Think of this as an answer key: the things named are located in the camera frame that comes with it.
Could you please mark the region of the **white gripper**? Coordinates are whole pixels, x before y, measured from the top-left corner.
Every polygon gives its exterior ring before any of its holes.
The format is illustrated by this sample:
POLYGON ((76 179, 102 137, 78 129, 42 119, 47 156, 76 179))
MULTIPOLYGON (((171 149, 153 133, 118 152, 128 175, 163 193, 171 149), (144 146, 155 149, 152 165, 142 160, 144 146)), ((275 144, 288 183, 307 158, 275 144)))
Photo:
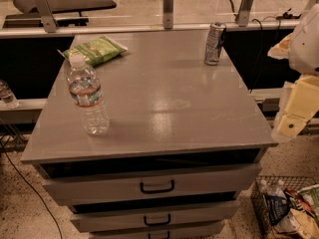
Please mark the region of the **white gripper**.
POLYGON ((292 34, 271 47, 267 56, 288 58, 291 69, 307 74, 294 83, 285 82, 282 88, 271 136, 276 142, 287 142, 319 112, 319 4, 309 10, 292 34))

